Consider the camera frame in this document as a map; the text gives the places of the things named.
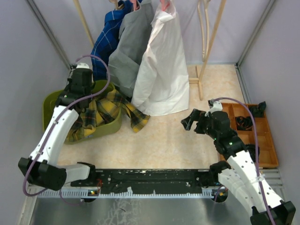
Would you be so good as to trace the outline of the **white shirt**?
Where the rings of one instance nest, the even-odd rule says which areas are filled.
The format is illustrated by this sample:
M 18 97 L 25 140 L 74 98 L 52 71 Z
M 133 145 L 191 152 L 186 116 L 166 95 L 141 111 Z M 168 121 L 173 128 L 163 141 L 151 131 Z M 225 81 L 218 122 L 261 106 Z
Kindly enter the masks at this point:
M 189 107 L 189 76 L 173 1 L 159 5 L 142 57 L 131 103 L 149 116 L 178 113 Z

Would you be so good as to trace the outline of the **light wooden hanger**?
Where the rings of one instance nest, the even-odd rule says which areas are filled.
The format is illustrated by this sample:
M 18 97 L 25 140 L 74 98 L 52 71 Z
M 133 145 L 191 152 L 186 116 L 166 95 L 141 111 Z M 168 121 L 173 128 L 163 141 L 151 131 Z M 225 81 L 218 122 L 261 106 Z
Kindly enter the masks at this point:
M 202 62 L 205 62 L 209 50 L 210 25 L 208 14 L 209 0 L 198 0 L 197 12 L 202 35 Z

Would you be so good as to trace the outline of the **yellow plaid flannel shirt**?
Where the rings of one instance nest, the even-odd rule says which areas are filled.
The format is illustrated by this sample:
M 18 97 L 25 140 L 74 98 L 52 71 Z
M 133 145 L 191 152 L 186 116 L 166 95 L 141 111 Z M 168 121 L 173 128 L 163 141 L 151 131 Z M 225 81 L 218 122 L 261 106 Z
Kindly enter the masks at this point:
M 95 97 L 88 109 L 81 113 L 71 127 L 66 142 L 74 143 L 93 135 L 97 128 L 115 122 L 119 112 L 130 118 L 132 130 L 137 133 L 148 123 L 150 116 L 142 113 L 117 90 Z

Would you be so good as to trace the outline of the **pink plastic hanger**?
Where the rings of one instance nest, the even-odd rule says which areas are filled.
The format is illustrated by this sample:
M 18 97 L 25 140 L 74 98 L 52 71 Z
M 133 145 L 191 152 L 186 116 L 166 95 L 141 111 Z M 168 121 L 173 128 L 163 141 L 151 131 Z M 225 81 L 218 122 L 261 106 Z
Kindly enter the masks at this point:
M 170 6 L 170 0 L 160 0 L 162 11 L 166 11 Z

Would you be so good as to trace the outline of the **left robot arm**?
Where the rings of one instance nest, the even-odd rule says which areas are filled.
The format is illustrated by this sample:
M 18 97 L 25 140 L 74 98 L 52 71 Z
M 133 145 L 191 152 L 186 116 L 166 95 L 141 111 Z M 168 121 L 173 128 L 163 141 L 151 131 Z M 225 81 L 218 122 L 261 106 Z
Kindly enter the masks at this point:
M 24 175 L 23 186 L 60 190 L 65 184 L 81 180 L 87 186 L 94 185 L 98 175 L 87 163 L 58 166 L 58 157 L 65 139 L 81 112 L 91 102 L 92 70 L 79 63 L 73 70 L 65 89 L 59 94 L 51 120 L 40 142 L 28 158 L 21 158 L 18 167 Z

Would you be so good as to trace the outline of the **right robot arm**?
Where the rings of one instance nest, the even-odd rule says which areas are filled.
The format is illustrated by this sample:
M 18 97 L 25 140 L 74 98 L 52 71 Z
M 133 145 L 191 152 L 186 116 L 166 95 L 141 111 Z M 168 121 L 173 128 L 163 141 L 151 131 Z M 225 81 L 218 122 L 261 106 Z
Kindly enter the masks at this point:
M 196 122 L 195 132 L 210 136 L 224 161 L 210 166 L 210 182 L 223 185 L 250 215 L 253 225 L 290 225 L 296 208 L 284 201 L 260 173 L 244 142 L 230 126 L 223 111 L 205 112 L 194 109 L 181 121 L 185 130 Z

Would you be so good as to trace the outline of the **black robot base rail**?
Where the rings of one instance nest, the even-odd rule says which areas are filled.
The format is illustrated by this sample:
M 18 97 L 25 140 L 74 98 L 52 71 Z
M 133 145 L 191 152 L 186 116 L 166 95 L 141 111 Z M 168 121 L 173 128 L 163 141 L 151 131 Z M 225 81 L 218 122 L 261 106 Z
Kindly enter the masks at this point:
M 47 190 L 39 198 L 80 198 L 89 203 L 100 198 L 211 199 L 224 202 L 227 188 L 213 171 L 203 169 L 92 169 L 85 180 L 66 184 L 62 190 Z

